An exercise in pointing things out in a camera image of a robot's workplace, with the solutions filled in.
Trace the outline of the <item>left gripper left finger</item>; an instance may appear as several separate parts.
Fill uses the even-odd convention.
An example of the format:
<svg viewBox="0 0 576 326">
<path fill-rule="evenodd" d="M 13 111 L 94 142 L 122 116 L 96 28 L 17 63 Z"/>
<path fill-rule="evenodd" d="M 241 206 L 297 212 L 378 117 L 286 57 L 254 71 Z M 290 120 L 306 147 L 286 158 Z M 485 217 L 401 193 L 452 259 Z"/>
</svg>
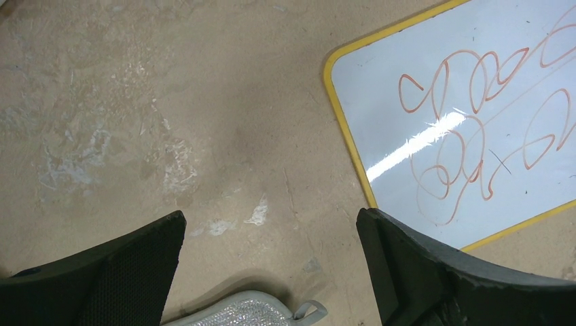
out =
<svg viewBox="0 0 576 326">
<path fill-rule="evenodd" d="M 129 234 L 1 279 L 2 325 L 159 325 L 186 219 Z"/>
</svg>

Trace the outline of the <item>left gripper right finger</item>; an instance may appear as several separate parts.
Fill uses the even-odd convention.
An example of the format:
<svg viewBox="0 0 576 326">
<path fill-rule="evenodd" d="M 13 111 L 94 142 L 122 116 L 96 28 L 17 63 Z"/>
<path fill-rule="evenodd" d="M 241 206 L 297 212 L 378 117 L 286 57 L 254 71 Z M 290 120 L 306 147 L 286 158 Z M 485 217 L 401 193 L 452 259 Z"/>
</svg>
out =
<svg viewBox="0 0 576 326">
<path fill-rule="evenodd" d="M 575 282 L 484 261 L 378 209 L 357 232 L 383 325 L 574 325 Z"/>
</svg>

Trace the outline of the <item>yellow framed whiteboard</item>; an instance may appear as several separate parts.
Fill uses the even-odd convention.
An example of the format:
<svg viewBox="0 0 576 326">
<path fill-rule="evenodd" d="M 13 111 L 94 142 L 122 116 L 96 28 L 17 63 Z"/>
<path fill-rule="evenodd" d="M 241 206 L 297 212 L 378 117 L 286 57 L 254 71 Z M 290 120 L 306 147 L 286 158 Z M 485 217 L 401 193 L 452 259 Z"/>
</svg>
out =
<svg viewBox="0 0 576 326">
<path fill-rule="evenodd" d="M 323 81 L 368 204 L 462 250 L 575 206 L 575 2 L 447 1 Z"/>
</svg>

